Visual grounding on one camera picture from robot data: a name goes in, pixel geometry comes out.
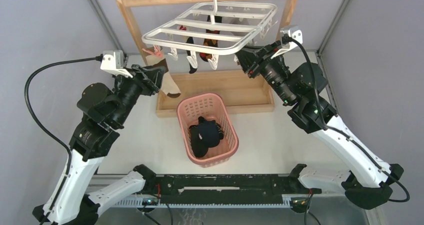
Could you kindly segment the brown beige striped sock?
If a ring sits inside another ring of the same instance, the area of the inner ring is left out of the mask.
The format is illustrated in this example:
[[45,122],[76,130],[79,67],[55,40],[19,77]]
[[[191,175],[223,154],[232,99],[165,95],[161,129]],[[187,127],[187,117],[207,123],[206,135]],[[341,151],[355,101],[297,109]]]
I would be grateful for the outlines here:
[[165,74],[163,75],[163,78],[162,78],[161,91],[170,98],[174,98],[174,99],[178,98],[181,95],[181,91],[169,72],[166,59],[164,57],[159,58],[154,55],[147,55],[146,61],[147,61],[147,66],[165,68]]

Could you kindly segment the white plastic clip hanger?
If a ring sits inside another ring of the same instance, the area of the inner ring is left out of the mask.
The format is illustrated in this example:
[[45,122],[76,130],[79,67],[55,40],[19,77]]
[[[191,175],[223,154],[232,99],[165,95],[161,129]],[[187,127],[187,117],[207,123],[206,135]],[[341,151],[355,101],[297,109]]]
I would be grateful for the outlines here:
[[178,60],[178,51],[187,51],[193,68],[205,57],[213,70],[219,56],[232,55],[246,45],[255,45],[275,25],[278,7],[272,3],[218,1],[199,2],[176,18],[147,32],[141,39],[155,48],[169,48]]

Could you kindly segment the navy dark sock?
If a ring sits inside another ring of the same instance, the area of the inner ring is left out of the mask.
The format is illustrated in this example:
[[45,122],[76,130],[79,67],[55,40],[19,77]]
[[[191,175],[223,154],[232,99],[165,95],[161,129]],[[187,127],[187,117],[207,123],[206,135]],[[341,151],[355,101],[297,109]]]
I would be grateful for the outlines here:
[[198,130],[202,141],[209,146],[209,148],[217,147],[221,141],[214,141],[212,138],[214,122],[213,120],[207,120],[203,116],[198,117]]

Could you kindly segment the black striped sock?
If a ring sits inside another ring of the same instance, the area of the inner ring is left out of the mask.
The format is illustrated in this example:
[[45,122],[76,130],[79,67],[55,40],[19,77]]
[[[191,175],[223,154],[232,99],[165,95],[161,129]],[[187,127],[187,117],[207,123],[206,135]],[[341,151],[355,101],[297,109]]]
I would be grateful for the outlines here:
[[212,138],[214,141],[221,141],[224,139],[224,132],[222,130],[222,126],[216,122],[216,120],[213,120],[214,124],[212,127]]

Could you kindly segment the plain black sock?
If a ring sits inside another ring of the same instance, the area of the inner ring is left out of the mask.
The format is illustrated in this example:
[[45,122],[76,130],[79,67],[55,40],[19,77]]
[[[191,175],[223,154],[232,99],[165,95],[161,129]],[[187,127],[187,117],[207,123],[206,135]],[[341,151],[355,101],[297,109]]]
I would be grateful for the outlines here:
[[191,146],[193,155],[198,159],[203,158],[208,153],[210,148],[201,139],[197,125],[191,125],[189,127],[189,135],[190,135],[190,146]]

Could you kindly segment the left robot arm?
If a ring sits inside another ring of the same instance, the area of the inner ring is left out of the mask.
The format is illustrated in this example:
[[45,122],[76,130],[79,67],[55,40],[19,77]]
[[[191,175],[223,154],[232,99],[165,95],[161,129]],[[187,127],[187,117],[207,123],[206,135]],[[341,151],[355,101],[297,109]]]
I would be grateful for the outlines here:
[[126,196],[155,190],[154,172],[139,165],[113,184],[87,192],[94,173],[119,137],[119,130],[124,128],[138,98],[158,93],[165,72],[162,67],[134,64],[129,76],[115,77],[113,89],[100,82],[84,89],[77,102],[83,116],[65,146],[68,158],[63,173],[48,201],[32,211],[40,224],[93,225]]

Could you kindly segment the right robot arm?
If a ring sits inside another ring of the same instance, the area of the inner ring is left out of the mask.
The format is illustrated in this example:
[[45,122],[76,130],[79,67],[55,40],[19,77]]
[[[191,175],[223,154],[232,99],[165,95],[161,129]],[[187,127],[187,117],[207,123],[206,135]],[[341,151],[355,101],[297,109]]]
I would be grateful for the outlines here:
[[347,170],[319,169],[297,164],[290,173],[289,188],[344,194],[354,205],[371,210],[392,200],[392,184],[399,184],[404,169],[376,156],[346,126],[336,109],[320,92],[328,81],[318,64],[305,58],[290,71],[280,52],[281,44],[245,46],[235,54],[242,71],[251,79],[261,76],[289,107],[291,121],[320,139],[347,166]]

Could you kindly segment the pink plastic clothespin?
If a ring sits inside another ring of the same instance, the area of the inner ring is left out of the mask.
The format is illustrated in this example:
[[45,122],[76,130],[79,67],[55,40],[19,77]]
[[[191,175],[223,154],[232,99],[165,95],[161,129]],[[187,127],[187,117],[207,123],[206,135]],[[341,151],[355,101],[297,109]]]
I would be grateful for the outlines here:
[[142,51],[151,56],[155,56],[157,58],[162,59],[164,57],[162,52],[162,47],[159,45],[154,45],[153,47],[142,48]]

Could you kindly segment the wooden hanging rack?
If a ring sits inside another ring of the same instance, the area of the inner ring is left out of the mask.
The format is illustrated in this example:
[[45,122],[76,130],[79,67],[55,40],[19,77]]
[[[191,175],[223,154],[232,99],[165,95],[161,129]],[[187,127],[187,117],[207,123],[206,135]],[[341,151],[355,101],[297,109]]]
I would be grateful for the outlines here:
[[[115,0],[125,20],[129,32],[140,51],[142,57],[148,54],[142,51],[147,43],[142,41],[142,34],[136,18],[132,12],[135,7],[167,6],[212,2],[212,0]],[[263,0],[218,0],[219,2],[249,2],[263,3]],[[297,0],[286,0],[280,27],[291,22]],[[176,73],[171,75],[181,91],[177,98],[170,98],[160,92],[157,98],[156,115],[159,118],[175,117],[177,106],[187,98],[203,93],[215,93],[221,96],[227,111],[231,114],[271,112],[275,109],[275,102],[271,87],[262,78],[242,78],[242,73],[235,70],[219,71],[218,67],[211,71],[185,75]]]

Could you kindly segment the black red cuff sock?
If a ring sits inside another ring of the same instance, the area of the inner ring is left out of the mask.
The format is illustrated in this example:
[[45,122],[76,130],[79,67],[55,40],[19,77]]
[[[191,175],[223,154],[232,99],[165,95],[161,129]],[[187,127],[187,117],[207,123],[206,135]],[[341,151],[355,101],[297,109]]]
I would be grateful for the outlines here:
[[191,50],[187,50],[187,60],[189,63],[189,74],[194,74],[198,69],[198,61],[196,57],[196,53]]

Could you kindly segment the brown patterned sock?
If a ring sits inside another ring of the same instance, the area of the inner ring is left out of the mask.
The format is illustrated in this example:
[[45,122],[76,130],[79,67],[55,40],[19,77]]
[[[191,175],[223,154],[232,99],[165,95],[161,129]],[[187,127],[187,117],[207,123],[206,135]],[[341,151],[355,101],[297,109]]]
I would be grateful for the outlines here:
[[[215,22],[216,23],[221,23],[222,22],[222,17],[221,16],[215,16],[214,19],[215,19]],[[220,31],[219,30],[209,30],[209,29],[206,29],[205,32],[207,34],[216,34],[216,35],[220,34]],[[216,39],[205,38],[203,40],[203,45],[204,46],[208,46],[208,47],[215,47],[215,48],[217,48],[218,47],[218,41]],[[210,53],[204,53],[204,52],[200,52],[199,53],[199,56],[200,56],[200,58],[204,62],[208,62],[208,59],[212,59],[213,58],[213,55],[212,54],[210,54]]]

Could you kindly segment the pink plastic basket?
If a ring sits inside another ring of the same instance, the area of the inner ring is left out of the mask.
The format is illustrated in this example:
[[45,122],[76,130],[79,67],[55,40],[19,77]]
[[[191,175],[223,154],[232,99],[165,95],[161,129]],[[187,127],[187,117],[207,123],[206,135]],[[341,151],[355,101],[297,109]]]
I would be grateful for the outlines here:
[[228,161],[239,148],[239,138],[223,99],[216,93],[182,100],[176,109],[189,160],[208,168]]

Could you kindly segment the black mounting rail base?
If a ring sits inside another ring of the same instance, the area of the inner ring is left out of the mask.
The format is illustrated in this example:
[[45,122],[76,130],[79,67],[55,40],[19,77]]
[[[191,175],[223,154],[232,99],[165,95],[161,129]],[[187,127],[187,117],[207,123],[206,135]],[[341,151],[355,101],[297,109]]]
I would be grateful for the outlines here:
[[118,192],[115,207],[290,208],[320,194],[288,174],[158,174],[144,188]]

